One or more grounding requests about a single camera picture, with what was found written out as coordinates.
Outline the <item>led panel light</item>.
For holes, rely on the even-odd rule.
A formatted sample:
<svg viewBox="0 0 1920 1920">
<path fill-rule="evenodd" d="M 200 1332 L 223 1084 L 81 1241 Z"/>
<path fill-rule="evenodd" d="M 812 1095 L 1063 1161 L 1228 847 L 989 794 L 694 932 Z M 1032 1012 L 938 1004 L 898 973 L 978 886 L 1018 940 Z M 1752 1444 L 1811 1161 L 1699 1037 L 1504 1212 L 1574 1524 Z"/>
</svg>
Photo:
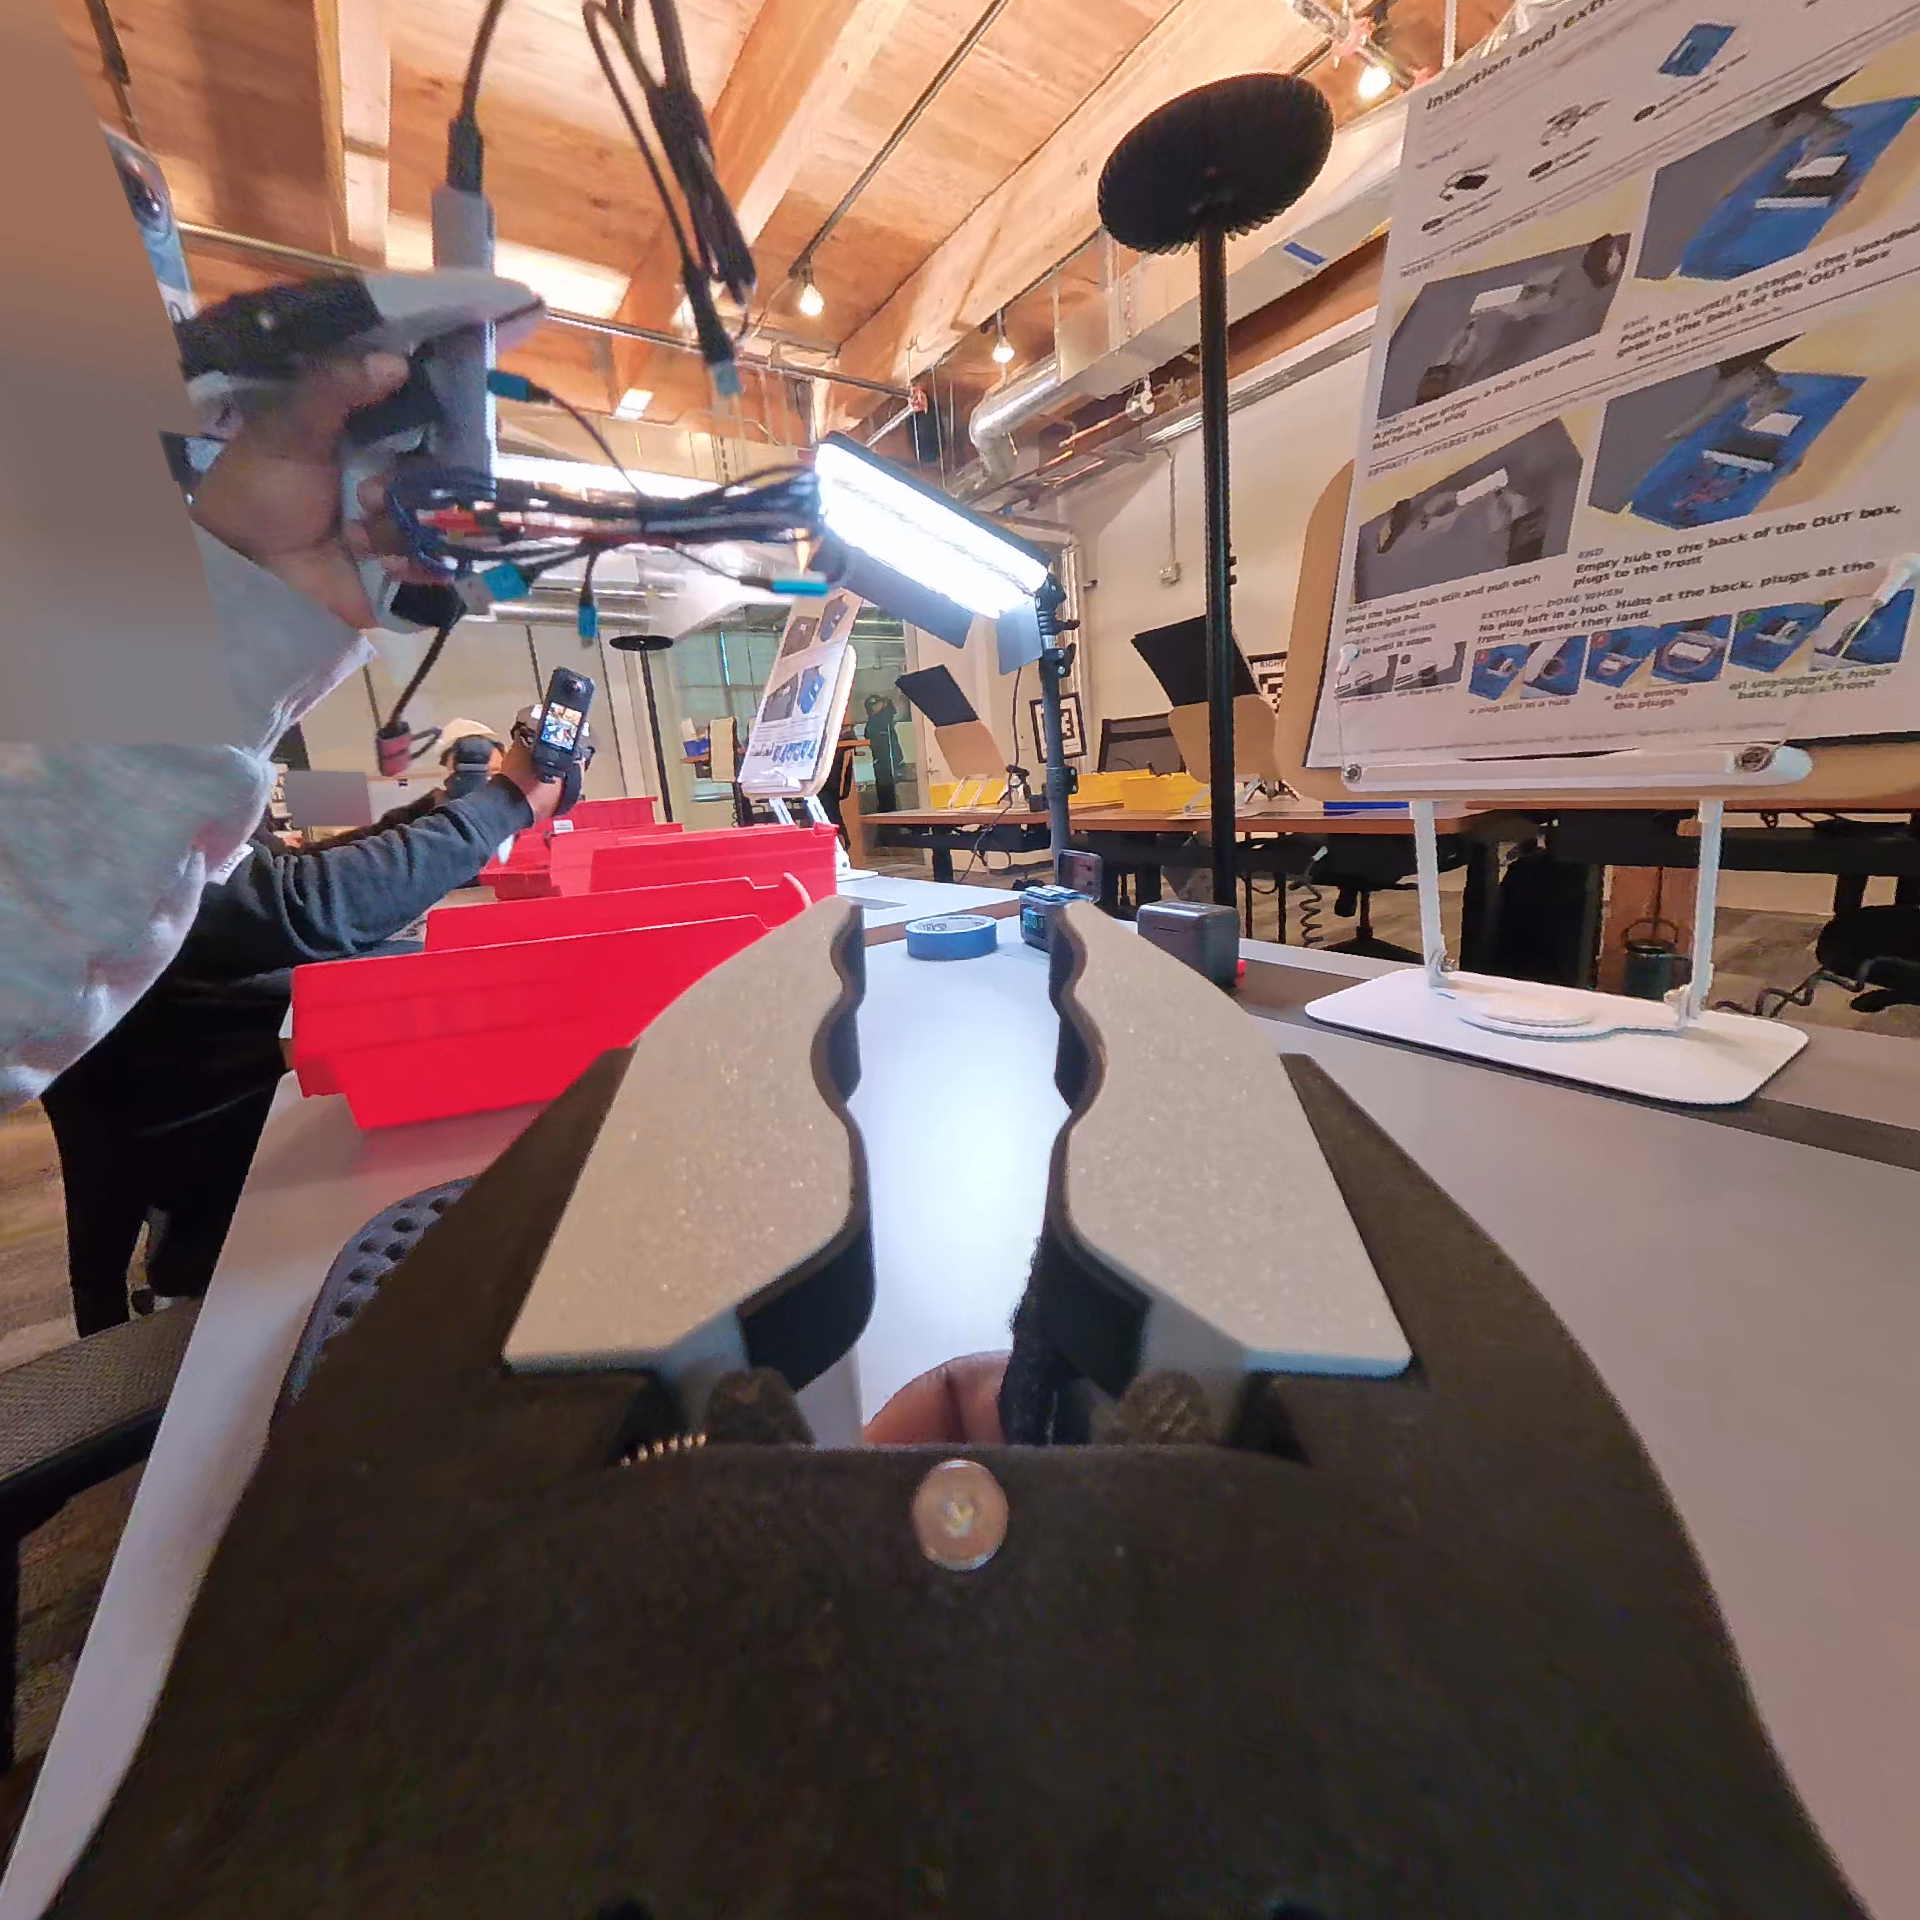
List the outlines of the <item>led panel light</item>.
<svg viewBox="0 0 1920 1920">
<path fill-rule="evenodd" d="M 900 468 L 831 435 L 815 441 L 820 531 L 860 560 L 955 599 L 978 616 L 1015 612 L 1045 583 L 1045 557 L 983 521 Z"/>
</svg>

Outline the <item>grey usb hub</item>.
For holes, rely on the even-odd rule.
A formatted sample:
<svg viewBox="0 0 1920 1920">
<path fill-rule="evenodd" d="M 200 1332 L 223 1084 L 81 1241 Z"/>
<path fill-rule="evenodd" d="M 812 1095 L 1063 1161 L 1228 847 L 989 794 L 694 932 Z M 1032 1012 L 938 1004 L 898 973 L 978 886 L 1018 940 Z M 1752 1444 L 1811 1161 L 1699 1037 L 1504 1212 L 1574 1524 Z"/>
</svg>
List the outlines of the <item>grey usb hub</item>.
<svg viewBox="0 0 1920 1920">
<path fill-rule="evenodd" d="M 496 210 L 471 185 L 439 185 L 430 199 L 435 267 L 496 267 Z M 439 405 L 435 461 L 491 472 L 496 461 L 496 395 L 485 370 L 496 359 L 496 328 L 456 328 L 426 359 Z"/>
</svg>

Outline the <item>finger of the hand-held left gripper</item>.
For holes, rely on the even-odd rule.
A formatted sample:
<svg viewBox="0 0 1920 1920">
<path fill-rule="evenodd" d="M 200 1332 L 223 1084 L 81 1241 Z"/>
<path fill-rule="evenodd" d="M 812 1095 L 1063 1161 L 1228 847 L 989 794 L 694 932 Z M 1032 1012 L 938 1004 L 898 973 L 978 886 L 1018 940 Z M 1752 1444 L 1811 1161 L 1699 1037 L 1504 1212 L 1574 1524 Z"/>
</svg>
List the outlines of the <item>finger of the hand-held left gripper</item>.
<svg viewBox="0 0 1920 1920">
<path fill-rule="evenodd" d="M 547 301 L 529 284 L 485 267 L 381 267 L 364 286 L 378 309 L 364 342 L 435 342 L 456 328 L 496 328 L 521 342 L 547 320 Z"/>
</svg>

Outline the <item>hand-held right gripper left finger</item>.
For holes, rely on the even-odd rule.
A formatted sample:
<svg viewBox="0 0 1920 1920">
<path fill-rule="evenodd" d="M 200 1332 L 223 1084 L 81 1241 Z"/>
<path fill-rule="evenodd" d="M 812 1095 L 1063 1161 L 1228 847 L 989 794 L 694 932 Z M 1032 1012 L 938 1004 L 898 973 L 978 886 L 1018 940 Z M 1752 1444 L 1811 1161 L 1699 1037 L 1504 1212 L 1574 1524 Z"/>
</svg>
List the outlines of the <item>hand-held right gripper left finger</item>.
<svg viewBox="0 0 1920 1920">
<path fill-rule="evenodd" d="M 879 1301 L 860 1090 L 861 912 L 806 905 L 600 1058 L 502 1161 L 529 1284 L 508 1376 L 768 1369 L 847 1393 Z"/>
</svg>

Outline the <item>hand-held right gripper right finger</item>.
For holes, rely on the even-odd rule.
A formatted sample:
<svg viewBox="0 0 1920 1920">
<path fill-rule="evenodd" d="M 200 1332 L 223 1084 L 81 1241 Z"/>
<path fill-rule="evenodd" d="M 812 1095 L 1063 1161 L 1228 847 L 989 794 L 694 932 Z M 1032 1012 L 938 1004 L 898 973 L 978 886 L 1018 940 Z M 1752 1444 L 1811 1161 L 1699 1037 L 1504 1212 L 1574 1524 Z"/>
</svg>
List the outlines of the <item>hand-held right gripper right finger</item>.
<svg viewBox="0 0 1920 1920">
<path fill-rule="evenodd" d="M 1053 919 L 1045 965 L 1041 1341 L 1082 1376 L 1402 1376 L 1408 1332 L 1258 1023 L 1097 905 Z"/>
</svg>

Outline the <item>grey power station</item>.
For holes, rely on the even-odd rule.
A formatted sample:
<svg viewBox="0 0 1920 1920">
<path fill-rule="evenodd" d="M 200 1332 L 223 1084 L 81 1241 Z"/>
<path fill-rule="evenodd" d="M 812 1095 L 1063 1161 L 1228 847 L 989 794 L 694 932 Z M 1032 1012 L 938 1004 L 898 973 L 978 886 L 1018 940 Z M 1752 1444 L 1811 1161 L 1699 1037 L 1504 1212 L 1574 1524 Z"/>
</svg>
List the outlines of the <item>grey power station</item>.
<svg viewBox="0 0 1920 1920">
<path fill-rule="evenodd" d="M 1218 902 L 1142 902 L 1135 932 L 1222 988 L 1240 987 L 1240 912 Z"/>
</svg>

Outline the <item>black floor lamp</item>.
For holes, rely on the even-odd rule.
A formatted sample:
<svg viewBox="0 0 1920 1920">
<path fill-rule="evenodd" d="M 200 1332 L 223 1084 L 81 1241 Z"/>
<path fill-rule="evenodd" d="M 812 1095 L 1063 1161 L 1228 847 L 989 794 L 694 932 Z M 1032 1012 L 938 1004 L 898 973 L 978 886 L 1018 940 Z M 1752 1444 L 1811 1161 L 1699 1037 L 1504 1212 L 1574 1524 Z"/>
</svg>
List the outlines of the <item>black floor lamp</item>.
<svg viewBox="0 0 1920 1920">
<path fill-rule="evenodd" d="M 647 750 L 652 750 L 652 794 L 662 802 L 662 821 L 681 826 L 676 816 L 676 781 L 668 781 L 668 755 L 663 755 L 663 734 L 662 734 L 662 695 L 654 695 L 654 655 L 663 655 L 676 642 L 668 638 L 652 638 L 652 633 L 611 633 L 608 644 L 628 658 L 630 677 L 637 677 L 637 711 L 647 727 Z"/>
<path fill-rule="evenodd" d="M 1231 309 L 1228 241 L 1288 210 L 1328 160 L 1328 102 L 1303 77 L 1254 69 L 1149 110 L 1097 171 L 1097 221 L 1135 255 L 1199 255 L 1203 380 L 1203 658 L 1213 902 L 1235 914 L 1235 633 L 1231 633 Z"/>
</svg>

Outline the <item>person's left forearm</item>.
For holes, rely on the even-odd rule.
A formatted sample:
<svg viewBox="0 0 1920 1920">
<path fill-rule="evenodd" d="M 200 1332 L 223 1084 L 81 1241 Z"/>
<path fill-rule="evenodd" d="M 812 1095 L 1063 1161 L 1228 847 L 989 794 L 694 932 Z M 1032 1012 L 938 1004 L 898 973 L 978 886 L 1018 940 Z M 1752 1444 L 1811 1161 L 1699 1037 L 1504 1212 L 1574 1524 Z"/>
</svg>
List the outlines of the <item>person's left forearm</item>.
<svg viewBox="0 0 1920 1920">
<path fill-rule="evenodd" d="M 356 664 L 367 612 L 265 583 L 219 592 L 234 734 L 219 743 L 6 743 L 0 1097 L 31 1105 L 179 952 L 273 788 L 267 755 Z"/>
</svg>

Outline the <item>person's right hand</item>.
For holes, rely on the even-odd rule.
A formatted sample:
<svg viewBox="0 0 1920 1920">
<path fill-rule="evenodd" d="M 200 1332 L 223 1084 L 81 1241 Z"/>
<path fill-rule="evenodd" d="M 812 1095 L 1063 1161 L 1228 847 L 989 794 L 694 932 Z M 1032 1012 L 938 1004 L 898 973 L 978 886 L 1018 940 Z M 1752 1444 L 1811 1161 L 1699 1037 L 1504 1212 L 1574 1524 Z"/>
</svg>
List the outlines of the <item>person's right hand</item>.
<svg viewBox="0 0 1920 1920">
<path fill-rule="evenodd" d="M 1001 1447 L 1001 1380 L 1010 1355 L 958 1355 L 910 1376 L 861 1425 L 866 1447 Z"/>
</svg>

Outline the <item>row of yellow bins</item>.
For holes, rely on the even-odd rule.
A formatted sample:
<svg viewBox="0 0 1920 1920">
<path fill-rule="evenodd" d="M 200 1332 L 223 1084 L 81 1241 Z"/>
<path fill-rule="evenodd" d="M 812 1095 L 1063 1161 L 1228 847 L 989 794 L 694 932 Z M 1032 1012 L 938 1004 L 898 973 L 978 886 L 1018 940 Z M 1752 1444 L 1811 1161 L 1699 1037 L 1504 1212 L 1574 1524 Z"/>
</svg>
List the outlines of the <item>row of yellow bins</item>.
<svg viewBox="0 0 1920 1920">
<path fill-rule="evenodd" d="M 1191 773 L 1082 773 L 1073 781 L 1073 816 L 1082 809 L 1149 809 L 1149 816 L 1175 816 L 1191 802 L 1203 795 L 1203 781 Z M 983 773 L 983 780 L 955 780 L 955 781 L 931 781 L 931 809 L 1045 809 L 1045 788 L 1041 780 L 1015 780 L 1015 773 Z"/>
</svg>

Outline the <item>white poster stand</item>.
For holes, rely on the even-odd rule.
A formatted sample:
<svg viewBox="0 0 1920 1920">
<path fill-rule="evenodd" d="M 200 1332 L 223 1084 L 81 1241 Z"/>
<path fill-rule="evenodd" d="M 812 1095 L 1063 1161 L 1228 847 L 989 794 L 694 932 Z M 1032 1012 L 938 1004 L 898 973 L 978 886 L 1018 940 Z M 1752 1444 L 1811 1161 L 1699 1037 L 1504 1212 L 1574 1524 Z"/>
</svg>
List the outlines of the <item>white poster stand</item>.
<svg viewBox="0 0 1920 1920">
<path fill-rule="evenodd" d="M 1707 1008 L 1724 807 L 1752 788 L 1811 780 L 1801 743 L 1680 743 L 1530 758 L 1353 758 L 1340 781 L 1359 795 L 1402 795 L 1413 829 L 1420 960 L 1369 975 L 1306 1004 L 1306 1017 L 1376 1044 L 1410 1044 L 1483 1067 L 1613 1090 L 1658 1105 L 1738 1110 L 1760 1095 L 1801 1045 L 1796 1027 Z M 1674 794 L 1699 802 L 1692 975 L 1665 1001 L 1606 997 L 1545 979 L 1464 973 L 1441 919 L 1442 795 L 1622 802 Z"/>
</svg>

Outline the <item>person's left hand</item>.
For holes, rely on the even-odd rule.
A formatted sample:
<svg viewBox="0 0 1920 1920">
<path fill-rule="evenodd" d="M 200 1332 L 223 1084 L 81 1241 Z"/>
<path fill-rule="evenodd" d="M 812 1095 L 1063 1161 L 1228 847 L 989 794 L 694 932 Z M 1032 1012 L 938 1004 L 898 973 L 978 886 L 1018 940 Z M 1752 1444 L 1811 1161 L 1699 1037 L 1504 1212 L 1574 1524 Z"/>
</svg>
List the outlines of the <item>person's left hand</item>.
<svg viewBox="0 0 1920 1920">
<path fill-rule="evenodd" d="M 343 429 L 357 408 L 394 395 L 409 379 L 403 353 L 343 353 L 300 368 L 258 399 L 192 491 L 192 521 L 234 557 L 367 633 L 378 606 L 364 566 L 409 580 L 417 560 L 389 513 L 389 481 L 367 478 L 343 505 Z"/>
</svg>

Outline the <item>black light stand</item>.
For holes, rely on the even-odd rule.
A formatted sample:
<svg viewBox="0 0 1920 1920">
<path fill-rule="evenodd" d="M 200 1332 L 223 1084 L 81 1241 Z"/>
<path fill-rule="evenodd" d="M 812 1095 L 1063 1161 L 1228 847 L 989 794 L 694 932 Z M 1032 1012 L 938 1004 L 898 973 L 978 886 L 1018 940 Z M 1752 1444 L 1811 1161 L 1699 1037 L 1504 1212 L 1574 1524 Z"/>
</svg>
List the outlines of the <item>black light stand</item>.
<svg viewBox="0 0 1920 1920">
<path fill-rule="evenodd" d="M 1041 591 L 1032 592 L 1032 612 L 1038 612 L 1038 685 L 1041 685 L 1045 722 L 1053 722 L 1053 758 L 1041 773 L 1041 794 L 1045 794 L 1045 842 L 1055 857 L 1063 847 L 1073 847 L 1073 763 L 1068 763 L 1063 734 L 1055 734 L 1055 727 L 1063 727 L 1055 698 L 1068 695 L 1068 677 L 1073 677 L 1068 633 L 1076 625 L 1068 616 L 1068 583 L 1055 573 L 1045 573 Z"/>
</svg>

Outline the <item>wooden desk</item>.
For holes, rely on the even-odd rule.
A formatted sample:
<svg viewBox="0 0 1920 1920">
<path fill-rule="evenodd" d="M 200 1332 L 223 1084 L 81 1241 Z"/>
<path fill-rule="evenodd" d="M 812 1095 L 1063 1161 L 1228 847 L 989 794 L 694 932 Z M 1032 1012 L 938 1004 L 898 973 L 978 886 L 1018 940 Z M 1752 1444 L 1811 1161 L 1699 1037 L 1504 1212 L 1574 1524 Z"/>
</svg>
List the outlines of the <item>wooden desk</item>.
<svg viewBox="0 0 1920 1920">
<path fill-rule="evenodd" d="M 1032 855 L 1045 842 L 1041 809 L 955 807 L 893 809 L 861 821 L 866 847 L 924 847 L 950 880 L 968 855 Z M 1207 867 L 1207 821 L 1163 809 L 1084 809 L 1073 816 L 1073 842 L 1097 855 L 1113 870 L 1199 870 Z M 1574 867 L 1692 867 L 1699 826 L 1680 809 L 1442 809 L 1442 870 L 1494 870 L 1498 847 L 1545 847 Z M 1353 886 L 1359 875 L 1402 880 L 1413 870 L 1413 829 L 1408 809 L 1247 809 L 1235 821 L 1235 870 L 1313 875 Z M 1916 902 L 1920 842 L 1910 826 L 1760 826 L 1733 816 L 1724 829 L 1724 870 L 1801 870 L 1834 880 L 1893 875 L 1896 902 Z"/>
</svg>

